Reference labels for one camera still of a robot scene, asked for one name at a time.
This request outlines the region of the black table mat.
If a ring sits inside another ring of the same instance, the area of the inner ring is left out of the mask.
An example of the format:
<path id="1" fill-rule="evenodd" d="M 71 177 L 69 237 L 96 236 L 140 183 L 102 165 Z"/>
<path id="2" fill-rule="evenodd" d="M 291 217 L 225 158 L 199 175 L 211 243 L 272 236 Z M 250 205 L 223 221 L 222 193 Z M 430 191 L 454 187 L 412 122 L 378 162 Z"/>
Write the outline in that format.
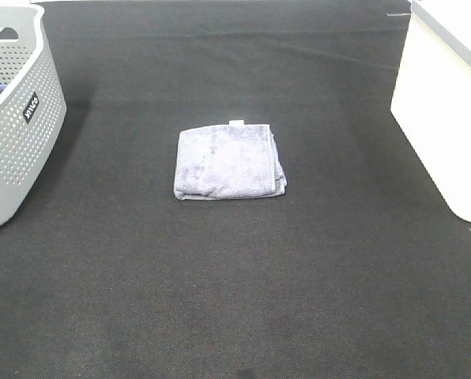
<path id="1" fill-rule="evenodd" d="M 392 114 L 406 1 L 47 2 L 67 104 L 0 227 L 0 378 L 471 378 L 471 224 Z M 178 201 L 180 131 L 288 187 Z"/>

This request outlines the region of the grey perforated laundry basket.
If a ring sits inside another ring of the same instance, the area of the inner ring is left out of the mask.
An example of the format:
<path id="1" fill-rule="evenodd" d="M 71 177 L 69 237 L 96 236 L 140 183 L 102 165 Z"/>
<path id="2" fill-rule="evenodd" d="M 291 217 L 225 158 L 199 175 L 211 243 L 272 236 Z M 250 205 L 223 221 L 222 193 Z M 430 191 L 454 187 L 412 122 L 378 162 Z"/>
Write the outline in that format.
<path id="1" fill-rule="evenodd" d="M 0 2 L 0 226 L 26 198 L 53 149 L 66 101 L 43 26 L 44 9 L 30 2 Z"/>

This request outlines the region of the lavender towel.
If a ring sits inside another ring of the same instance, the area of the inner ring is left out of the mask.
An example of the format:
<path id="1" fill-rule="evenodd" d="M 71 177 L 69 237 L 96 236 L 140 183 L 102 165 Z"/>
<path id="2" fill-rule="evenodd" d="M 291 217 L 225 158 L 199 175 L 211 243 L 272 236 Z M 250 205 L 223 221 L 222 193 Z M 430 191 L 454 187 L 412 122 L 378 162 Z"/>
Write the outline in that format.
<path id="1" fill-rule="evenodd" d="M 287 179 L 268 124 L 233 120 L 179 133 L 173 192 L 180 201 L 277 197 Z"/>

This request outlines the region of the white plastic storage bin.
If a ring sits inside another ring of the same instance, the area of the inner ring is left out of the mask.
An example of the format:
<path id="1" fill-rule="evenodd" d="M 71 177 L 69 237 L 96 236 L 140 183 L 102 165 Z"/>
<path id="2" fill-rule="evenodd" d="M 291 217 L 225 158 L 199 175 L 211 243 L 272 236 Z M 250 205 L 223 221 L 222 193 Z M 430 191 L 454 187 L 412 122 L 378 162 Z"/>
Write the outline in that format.
<path id="1" fill-rule="evenodd" d="M 390 110 L 450 210 L 471 222 L 471 1 L 414 1 Z"/>

